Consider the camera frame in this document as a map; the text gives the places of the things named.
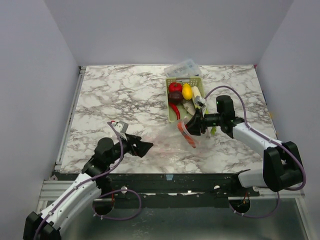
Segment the red fake apple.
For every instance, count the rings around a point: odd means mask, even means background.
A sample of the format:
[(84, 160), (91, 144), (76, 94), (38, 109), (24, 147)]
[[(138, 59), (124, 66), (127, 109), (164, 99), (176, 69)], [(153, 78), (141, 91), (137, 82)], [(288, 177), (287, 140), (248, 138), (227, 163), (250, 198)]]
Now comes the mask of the red fake apple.
[(168, 86), (168, 91), (172, 92), (182, 92), (183, 86), (178, 82), (171, 82)]

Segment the dark purple fake food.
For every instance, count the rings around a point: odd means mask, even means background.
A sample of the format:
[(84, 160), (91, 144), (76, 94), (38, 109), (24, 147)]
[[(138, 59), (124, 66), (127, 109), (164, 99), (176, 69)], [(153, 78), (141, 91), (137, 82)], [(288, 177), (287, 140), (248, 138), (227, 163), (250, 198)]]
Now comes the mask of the dark purple fake food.
[(168, 102), (175, 105), (180, 104), (183, 100), (183, 94), (180, 91), (172, 91), (168, 95)]

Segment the orange fake carrot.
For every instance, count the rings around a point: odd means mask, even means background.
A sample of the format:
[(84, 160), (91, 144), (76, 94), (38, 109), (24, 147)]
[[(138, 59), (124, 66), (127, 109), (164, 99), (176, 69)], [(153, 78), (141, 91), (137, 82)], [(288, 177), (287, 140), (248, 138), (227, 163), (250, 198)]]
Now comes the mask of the orange fake carrot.
[(191, 137), (190, 133), (188, 132), (186, 125), (183, 121), (179, 121), (177, 123), (177, 128), (180, 131), (180, 133), (182, 134), (182, 136), (186, 139), (186, 141), (188, 142), (188, 144), (192, 147), (192, 148), (196, 148), (196, 142), (195, 140)]

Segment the yellow fake pepper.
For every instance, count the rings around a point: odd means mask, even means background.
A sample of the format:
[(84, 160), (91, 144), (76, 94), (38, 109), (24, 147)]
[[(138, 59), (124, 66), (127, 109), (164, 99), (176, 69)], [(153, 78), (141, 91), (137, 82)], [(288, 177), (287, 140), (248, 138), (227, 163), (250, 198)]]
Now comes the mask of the yellow fake pepper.
[(193, 97), (192, 87), (188, 83), (185, 83), (182, 86), (182, 96), (187, 101), (191, 100)]

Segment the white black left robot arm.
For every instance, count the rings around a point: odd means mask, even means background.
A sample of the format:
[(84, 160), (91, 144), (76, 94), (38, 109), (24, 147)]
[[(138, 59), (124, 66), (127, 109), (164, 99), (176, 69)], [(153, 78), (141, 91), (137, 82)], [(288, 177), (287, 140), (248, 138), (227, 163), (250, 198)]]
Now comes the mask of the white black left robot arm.
[(126, 134), (114, 143), (109, 137), (100, 139), (94, 154), (84, 165), (75, 181), (51, 205), (40, 213), (31, 212), (23, 231), (24, 240), (60, 240), (76, 216), (93, 200), (112, 193), (108, 174), (111, 165), (120, 163), (126, 153), (144, 157), (153, 143)]

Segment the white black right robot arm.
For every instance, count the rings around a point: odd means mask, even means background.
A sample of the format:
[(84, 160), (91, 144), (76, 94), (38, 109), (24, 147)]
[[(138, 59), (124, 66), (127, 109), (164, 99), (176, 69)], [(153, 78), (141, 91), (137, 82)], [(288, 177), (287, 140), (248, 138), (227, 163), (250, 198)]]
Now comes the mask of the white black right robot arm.
[(181, 124), (180, 131), (194, 147), (192, 136), (204, 134), (209, 127), (220, 127), (227, 136), (242, 142), (261, 156), (261, 169), (244, 170), (233, 176), (230, 191), (234, 195), (241, 196), (251, 187), (279, 192), (305, 182), (299, 150), (293, 142), (269, 138), (246, 124), (243, 118), (236, 116), (233, 100), (228, 95), (218, 96), (216, 107), (217, 112), (213, 114), (204, 114), (196, 109), (191, 120)]

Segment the clear zip top bag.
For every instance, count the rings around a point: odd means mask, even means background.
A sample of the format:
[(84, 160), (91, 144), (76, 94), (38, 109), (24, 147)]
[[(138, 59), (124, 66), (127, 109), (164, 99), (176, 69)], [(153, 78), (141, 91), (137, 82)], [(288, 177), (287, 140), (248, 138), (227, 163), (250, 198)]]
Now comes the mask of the clear zip top bag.
[(153, 143), (153, 147), (148, 151), (146, 157), (150, 160), (173, 162), (188, 155), (205, 156), (210, 151), (205, 135), (194, 136), (190, 134), (196, 143), (196, 148), (193, 148), (178, 130), (178, 122), (184, 122), (186, 126), (188, 121), (189, 119), (185, 117), (172, 123), (155, 126), (149, 132), (144, 133), (142, 138)]

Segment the green fake vegetable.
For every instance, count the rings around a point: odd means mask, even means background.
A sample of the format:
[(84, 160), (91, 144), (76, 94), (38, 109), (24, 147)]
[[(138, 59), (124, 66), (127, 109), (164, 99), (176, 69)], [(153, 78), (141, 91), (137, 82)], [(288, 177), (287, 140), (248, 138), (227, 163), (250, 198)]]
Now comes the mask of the green fake vegetable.
[(190, 120), (191, 127), (189, 132), (196, 133), (197, 136), (204, 133), (207, 133), (209, 136), (214, 136), (216, 134), (217, 128), (215, 126), (211, 126), (211, 130), (209, 131), (204, 122), (205, 115), (209, 113), (207, 110), (207, 100), (202, 96), (197, 86), (193, 86), (191, 89), (192, 102), (195, 107), (195, 113)]

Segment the red fake chili pepper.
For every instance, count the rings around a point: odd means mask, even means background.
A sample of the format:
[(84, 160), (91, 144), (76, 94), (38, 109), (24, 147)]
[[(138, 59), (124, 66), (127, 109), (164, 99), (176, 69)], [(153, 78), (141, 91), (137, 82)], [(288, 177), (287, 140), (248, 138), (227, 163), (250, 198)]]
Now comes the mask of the red fake chili pepper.
[(181, 116), (180, 116), (180, 111), (179, 111), (178, 107), (172, 102), (169, 102), (168, 104), (172, 108), (172, 110), (174, 111), (174, 113), (176, 115), (176, 119), (179, 120), (181, 118)]

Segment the grey fake fish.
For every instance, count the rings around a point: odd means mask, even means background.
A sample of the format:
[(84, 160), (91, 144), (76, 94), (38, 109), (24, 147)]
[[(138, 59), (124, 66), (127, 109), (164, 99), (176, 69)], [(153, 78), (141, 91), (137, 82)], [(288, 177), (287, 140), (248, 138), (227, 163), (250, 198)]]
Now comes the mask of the grey fake fish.
[(182, 105), (184, 109), (191, 115), (193, 116), (196, 113), (196, 108), (192, 100), (183, 100)]

